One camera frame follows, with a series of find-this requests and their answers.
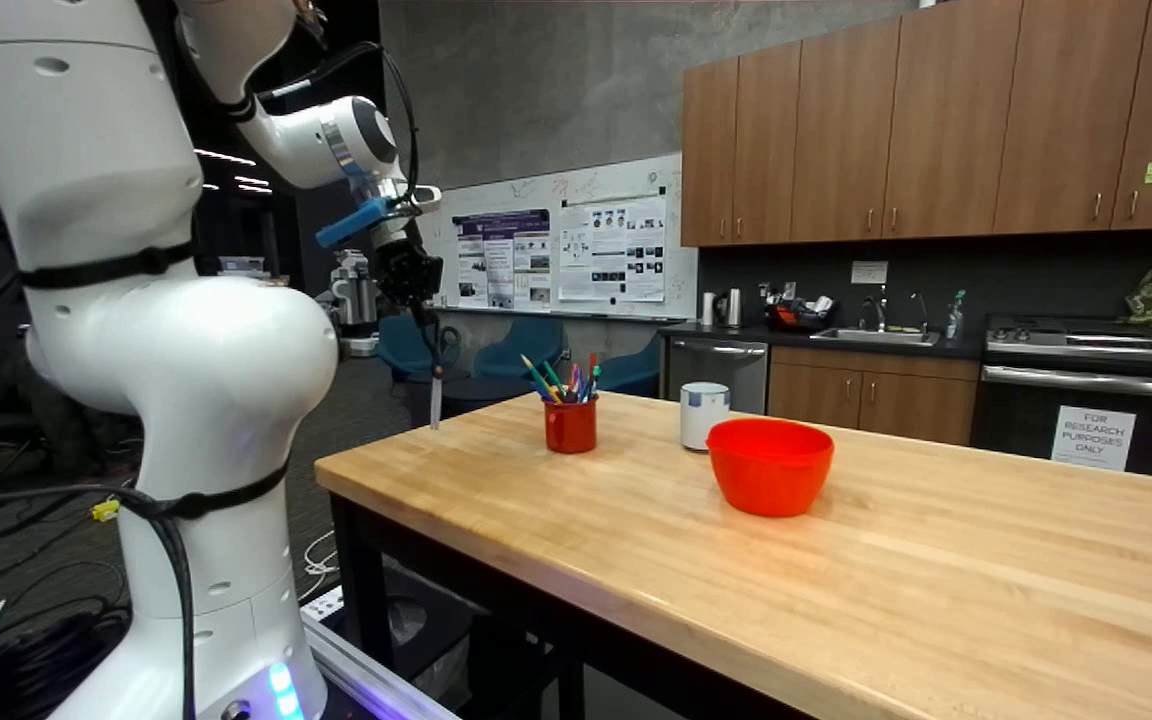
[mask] sink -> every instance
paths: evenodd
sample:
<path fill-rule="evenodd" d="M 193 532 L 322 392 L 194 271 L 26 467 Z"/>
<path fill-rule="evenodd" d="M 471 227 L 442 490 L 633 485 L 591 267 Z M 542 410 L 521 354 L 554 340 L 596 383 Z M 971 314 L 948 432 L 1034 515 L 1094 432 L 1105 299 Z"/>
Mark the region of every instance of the sink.
<path fill-rule="evenodd" d="M 827 328 L 815 331 L 811 340 L 835 340 L 835 345 L 898 345 L 898 349 L 932 349 L 937 335 L 920 331 L 920 328 Z"/>

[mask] white mug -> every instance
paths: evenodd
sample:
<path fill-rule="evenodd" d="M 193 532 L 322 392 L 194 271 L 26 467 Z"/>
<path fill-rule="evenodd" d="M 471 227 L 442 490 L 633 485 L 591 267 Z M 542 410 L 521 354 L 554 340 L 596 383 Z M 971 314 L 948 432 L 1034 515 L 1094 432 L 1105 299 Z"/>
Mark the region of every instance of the white mug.
<path fill-rule="evenodd" d="M 726 383 L 685 383 L 678 388 L 678 442 L 692 452 L 709 452 L 709 428 L 731 410 Z"/>

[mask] lower cabinet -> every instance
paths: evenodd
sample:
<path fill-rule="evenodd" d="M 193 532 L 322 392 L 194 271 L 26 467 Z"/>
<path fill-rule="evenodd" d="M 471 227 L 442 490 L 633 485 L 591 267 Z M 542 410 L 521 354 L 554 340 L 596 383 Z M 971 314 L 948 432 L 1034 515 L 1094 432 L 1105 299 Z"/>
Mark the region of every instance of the lower cabinet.
<path fill-rule="evenodd" d="M 940 354 L 775 349 L 767 410 L 808 424 L 966 442 L 975 363 Z"/>

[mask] countertop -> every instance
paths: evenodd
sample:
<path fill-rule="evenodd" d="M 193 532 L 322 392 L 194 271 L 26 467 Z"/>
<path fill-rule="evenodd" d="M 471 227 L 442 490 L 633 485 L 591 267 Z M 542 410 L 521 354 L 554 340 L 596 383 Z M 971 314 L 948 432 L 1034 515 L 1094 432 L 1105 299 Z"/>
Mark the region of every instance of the countertop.
<path fill-rule="evenodd" d="M 322 456 L 327 490 L 811 716 L 1152 716 L 1152 474 L 827 428 L 808 515 L 724 505 L 676 405 L 533 395 Z"/>
<path fill-rule="evenodd" d="M 665 335 L 705 335 L 705 340 L 759 340 L 759 345 L 775 345 L 775 349 L 981 361 L 981 340 L 971 340 L 971 335 L 958 345 L 913 349 L 913 345 L 811 340 L 811 331 L 780 331 L 767 323 L 741 323 L 741 328 L 665 323 L 660 331 Z"/>

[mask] appliance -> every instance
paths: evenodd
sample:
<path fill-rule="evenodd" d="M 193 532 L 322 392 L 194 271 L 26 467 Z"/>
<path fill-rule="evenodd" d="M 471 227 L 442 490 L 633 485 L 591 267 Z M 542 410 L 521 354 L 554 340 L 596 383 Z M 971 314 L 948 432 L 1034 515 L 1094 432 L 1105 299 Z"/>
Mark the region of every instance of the appliance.
<path fill-rule="evenodd" d="M 1152 328 L 990 319 L 971 442 L 1152 474 Z"/>
<path fill-rule="evenodd" d="M 668 335 L 665 340 L 665 395 L 678 399 L 692 379 L 731 388 L 731 410 L 767 410 L 767 340 L 741 335 Z"/>

